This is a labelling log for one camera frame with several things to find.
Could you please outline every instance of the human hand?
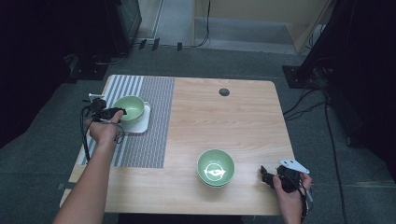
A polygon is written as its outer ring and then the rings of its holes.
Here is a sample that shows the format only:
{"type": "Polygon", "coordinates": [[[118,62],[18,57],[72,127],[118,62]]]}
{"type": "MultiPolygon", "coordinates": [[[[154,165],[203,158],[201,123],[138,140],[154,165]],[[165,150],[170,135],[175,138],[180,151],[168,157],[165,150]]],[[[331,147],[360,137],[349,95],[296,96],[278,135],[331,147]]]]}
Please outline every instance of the human hand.
{"type": "Polygon", "coordinates": [[[91,119],[85,121],[90,126],[90,136],[98,145],[116,143],[118,136],[117,125],[113,123],[118,123],[122,115],[123,111],[118,111],[111,119],[111,123],[92,122],[91,119]]]}
{"type": "MultiPolygon", "coordinates": [[[[312,178],[308,174],[300,174],[303,186],[306,190],[311,189],[312,178]]],[[[286,224],[301,223],[301,214],[303,212],[303,205],[301,195],[298,190],[287,193],[282,189],[282,183],[276,175],[273,178],[274,187],[277,194],[277,202],[279,204],[280,212],[286,224]]]]}

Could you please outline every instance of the black round hole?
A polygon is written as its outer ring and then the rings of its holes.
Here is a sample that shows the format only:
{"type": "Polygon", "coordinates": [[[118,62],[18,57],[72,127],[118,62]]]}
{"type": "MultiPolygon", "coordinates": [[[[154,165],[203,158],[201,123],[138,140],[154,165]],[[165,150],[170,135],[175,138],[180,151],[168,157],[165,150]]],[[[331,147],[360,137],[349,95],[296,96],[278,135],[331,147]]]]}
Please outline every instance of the black round hole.
{"type": "Polygon", "coordinates": [[[225,89],[225,88],[220,89],[220,90],[219,90],[219,93],[220,93],[220,95],[222,95],[222,96],[228,96],[228,95],[230,95],[230,91],[229,91],[228,89],[225,89]]]}

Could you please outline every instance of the green bowl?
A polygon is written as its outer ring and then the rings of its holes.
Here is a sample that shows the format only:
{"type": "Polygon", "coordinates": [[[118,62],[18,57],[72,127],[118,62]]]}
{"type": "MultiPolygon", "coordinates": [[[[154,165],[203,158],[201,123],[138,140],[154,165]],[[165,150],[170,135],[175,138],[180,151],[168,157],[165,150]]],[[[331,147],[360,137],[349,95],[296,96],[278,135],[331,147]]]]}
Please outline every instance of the green bowl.
{"type": "Polygon", "coordinates": [[[145,103],[140,97],[137,96],[124,96],[114,103],[113,107],[123,108],[126,115],[121,117],[121,123],[136,124],[142,119],[145,112],[145,103]]]}
{"type": "Polygon", "coordinates": [[[210,187],[220,188],[233,179],[233,158],[220,149],[210,149],[198,159],[198,176],[210,187]]]}

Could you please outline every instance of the gray carpet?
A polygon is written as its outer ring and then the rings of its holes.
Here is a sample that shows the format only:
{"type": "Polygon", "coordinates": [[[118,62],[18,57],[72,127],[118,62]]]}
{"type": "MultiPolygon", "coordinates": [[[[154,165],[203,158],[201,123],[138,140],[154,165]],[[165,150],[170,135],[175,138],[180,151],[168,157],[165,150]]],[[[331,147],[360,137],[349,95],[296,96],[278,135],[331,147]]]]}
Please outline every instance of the gray carpet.
{"type": "MultiPolygon", "coordinates": [[[[63,195],[59,183],[68,180],[81,145],[79,112],[87,94],[100,93],[113,74],[171,77],[217,77],[271,80],[282,109],[291,108],[301,90],[291,90],[281,65],[300,65],[301,55],[214,49],[160,47],[134,49],[121,63],[109,66],[103,81],[63,84],[37,115],[30,129],[0,150],[0,223],[49,223],[63,195]]],[[[304,99],[297,110],[323,101],[320,91],[304,99]]],[[[396,186],[385,163],[365,148],[347,147],[347,136],[333,109],[328,108],[337,160],[343,181],[348,223],[394,223],[396,186]]],[[[296,159],[314,178],[315,208],[304,223],[343,223],[332,143],[324,105],[287,121],[296,159]]],[[[106,214],[104,223],[116,223],[106,214]]],[[[282,223],[280,217],[244,217],[245,223],[282,223]]]]}

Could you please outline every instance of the striped placemat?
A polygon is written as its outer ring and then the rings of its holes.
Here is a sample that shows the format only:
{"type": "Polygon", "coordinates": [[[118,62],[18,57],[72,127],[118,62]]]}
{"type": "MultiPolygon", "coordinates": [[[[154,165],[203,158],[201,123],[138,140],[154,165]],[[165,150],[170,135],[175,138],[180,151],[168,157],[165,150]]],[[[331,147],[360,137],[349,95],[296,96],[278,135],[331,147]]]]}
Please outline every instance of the striped placemat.
{"type": "MultiPolygon", "coordinates": [[[[122,96],[135,95],[151,105],[148,130],[144,133],[126,133],[116,146],[112,165],[121,167],[163,168],[175,79],[172,77],[111,76],[105,92],[107,107],[122,96]]],[[[96,143],[88,137],[92,155],[96,143]]],[[[77,164],[85,164],[85,153],[77,164]]]]}

